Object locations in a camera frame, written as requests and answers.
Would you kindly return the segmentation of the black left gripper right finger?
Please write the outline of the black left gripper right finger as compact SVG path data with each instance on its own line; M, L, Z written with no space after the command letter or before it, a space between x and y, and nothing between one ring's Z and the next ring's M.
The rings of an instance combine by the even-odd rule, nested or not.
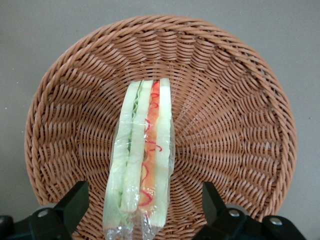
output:
M226 204L212 182L202 186L202 210L204 225L193 237L194 240L249 240L245 226L249 214L236 204Z

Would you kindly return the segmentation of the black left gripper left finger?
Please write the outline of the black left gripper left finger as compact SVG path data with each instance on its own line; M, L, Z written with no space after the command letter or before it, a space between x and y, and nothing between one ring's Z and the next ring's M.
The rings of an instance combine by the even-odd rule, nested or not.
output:
M29 217L32 239L71 240L89 203L88 182L77 182L54 207L39 209Z

